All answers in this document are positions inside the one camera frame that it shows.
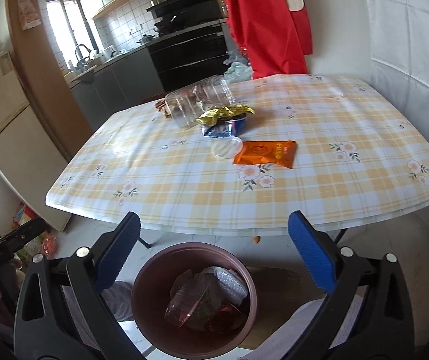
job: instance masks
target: red apron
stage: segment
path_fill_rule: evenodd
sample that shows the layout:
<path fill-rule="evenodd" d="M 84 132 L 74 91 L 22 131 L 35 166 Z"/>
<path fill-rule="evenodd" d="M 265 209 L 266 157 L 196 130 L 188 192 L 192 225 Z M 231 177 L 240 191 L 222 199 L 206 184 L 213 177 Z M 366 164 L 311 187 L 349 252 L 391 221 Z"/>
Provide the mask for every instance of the red apron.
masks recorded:
<path fill-rule="evenodd" d="M 253 78 L 306 74 L 312 53 L 306 6 L 290 11 L 286 0 L 225 0 L 228 24 L 239 47 L 247 50 Z"/>

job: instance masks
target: brown snack bar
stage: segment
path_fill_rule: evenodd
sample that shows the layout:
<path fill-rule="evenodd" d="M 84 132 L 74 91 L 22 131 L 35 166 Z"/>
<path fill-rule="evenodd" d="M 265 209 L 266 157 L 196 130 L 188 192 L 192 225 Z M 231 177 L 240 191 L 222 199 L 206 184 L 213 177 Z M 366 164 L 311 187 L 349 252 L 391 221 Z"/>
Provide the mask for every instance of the brown snack bar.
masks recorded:
<path fill-rule="evenodd" d="M 252 140 L 243 142 L 233 164 L 257 165 L 273 163 L 292 169 L 298 144 L 293 140 Z"/>

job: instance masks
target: white refrigerator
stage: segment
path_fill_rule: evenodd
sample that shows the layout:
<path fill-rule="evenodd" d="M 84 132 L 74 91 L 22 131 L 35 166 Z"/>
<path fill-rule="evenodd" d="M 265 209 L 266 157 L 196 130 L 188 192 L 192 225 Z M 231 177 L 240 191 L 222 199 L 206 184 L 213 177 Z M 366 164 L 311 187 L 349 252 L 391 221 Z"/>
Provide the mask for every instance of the white refrigerator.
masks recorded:
<path fill-rule="evenodd" d="M 54 229 L 71 214 L 48 207 L 46 194 L 67 162 L 31 109 L 8 53 L 0 55 L 0 174 Z"/>

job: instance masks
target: white plastic lid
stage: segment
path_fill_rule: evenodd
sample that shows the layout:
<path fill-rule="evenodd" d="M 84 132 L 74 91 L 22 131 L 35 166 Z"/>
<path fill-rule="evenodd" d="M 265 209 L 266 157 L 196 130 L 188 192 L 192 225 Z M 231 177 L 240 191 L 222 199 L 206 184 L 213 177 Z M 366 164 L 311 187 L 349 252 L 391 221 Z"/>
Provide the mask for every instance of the white plastic lid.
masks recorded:
<path fill-rule="evenodd" d="M 219 159 L 233 158 L 243 147 L 243 141 L 238 137 L 216 139 L 211 147 L 211 153 Z"/>

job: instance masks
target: tablecloth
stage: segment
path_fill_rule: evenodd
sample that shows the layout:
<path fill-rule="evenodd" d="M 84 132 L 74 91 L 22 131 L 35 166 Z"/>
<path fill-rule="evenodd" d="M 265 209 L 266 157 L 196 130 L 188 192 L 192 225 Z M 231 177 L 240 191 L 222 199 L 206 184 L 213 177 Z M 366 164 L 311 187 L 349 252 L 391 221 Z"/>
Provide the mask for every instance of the tablecloth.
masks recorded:
<path fill-rule="evenodd" d="M 46 204 L 143 228 L 277 235 L 301 210 L 317 230 L 395 218 L 429 205 L 429 144 L 360 79 L 275 75 L 233 84 L 252 106 L 243 140 L 295 140 L 293 169 L 233 165 L 216 138 L 180 130 L 154 103 L 117 112 L 86 142 Z"/>

